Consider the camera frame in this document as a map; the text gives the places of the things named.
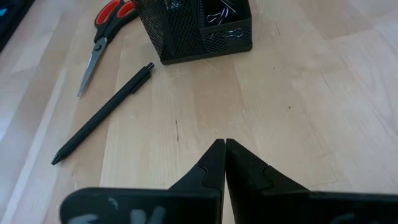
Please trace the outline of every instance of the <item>desk organizer compartment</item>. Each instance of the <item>desk organizer compartment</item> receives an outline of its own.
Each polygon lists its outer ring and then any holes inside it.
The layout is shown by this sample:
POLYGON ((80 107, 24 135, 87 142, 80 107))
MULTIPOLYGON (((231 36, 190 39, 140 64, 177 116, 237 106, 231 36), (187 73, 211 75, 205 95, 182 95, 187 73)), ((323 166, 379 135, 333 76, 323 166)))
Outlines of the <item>desk organizer compartment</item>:
POLYGON ((248 0, 199 0, 199 21, 200 35, 206 52, 218 52, 221 55, 252 49, 248 0), (228 16, 218 25, 215 15, 224 13, 227 8, 230 9, 228 16))
POLYGON ((133 0, 164 65, 251 50, 248 0, 229 1, 237 13, 214 26, 206 17, 223 10, 221 0, 133 0))

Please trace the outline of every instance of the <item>wood grain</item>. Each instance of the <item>wood grain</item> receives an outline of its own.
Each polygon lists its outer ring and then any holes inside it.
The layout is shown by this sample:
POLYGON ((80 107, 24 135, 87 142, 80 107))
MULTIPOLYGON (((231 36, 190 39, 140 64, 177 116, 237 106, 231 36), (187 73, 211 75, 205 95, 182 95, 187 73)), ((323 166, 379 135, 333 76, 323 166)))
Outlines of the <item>wood grain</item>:
POLYGON ((312 190, 398 194, 398 2, 249 2, 251 52, 163 66, 135 20, 79 100, 107 0, 36 0, 0 54, 1 224, 59 223, 62 200, 84 187, 167 189, 216 138, 312 190), (149 62, 152 79, 51 166, 149 62))

